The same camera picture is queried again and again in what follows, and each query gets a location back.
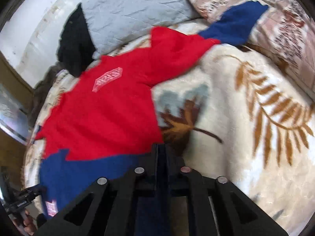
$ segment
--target white wall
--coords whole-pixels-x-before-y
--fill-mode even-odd
[[[0,50],[34,87],[57,61],[63,25],[81,0],[25,0],[0,32]]]

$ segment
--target red sleeve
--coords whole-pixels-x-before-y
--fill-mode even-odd
[[[185,73],[213,45],[216,39],[185,35],[166,27],[154,27],[151,31],[151,48],[148,51],[148,68],[145,83],[154,86]]]

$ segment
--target red fabric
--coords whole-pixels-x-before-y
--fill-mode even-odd
[[[103,56],[62,95],[36,139],[46,138],[43,158],[69,149],[66,160],[92,160],[119,154],[143,154],[162,143],[151,87],[187,71],[215,39],[155,27],[151,47],[120,56]],[[114,69],[120,77],[112,77]],[[95,88],[106,72],[106,84]]]

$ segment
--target maple leaf design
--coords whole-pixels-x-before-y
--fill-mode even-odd
[[[184,107],[179,108],[179,117],[173,116],[168,107],[165,107],[164,112],[160,113],[167,125],[167,127],[160,127],[164,142],[170,144],[178,156],[181,156],[186,148],[192,130],[207,134],[218,140],[219,143],[223,143],[217,135],[195,127],[200,109],[204,104],[204,100],[201,99],[199,105],[197,105],[197,99],[198,96],[195,96],[193,100],[186,99]]]

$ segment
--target person's hand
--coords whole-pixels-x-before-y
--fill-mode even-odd
[[[24,227],[24,230],[29,234],[29,235],[33,235],[34,232],[36,232],[36,226],[34,225],[33,223],[33,218],[30,216],[30,213],[25,210],[25,214],[26,214],[26,219],[23,221],[25,227]],[[18,229],[18,231],[23,234],[23,232],[21,231],[21,228],[20,228],[20,223],[17,219],[14,219],[13,220],[13,224],[16,226],[16,228]]]

